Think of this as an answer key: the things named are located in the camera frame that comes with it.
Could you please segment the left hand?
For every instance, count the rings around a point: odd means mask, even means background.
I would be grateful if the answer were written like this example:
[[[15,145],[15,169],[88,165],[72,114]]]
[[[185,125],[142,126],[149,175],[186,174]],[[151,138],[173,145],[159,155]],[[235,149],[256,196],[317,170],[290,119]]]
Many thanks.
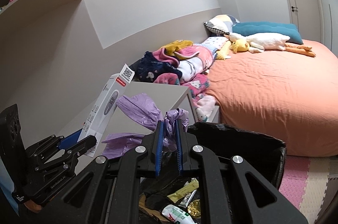
[[[36,204],[32,200],[29,200],[19,205],[19,214],[26,213],[28,211],[32,213],[39,213],[42,209],[43,207],[41,205]]]

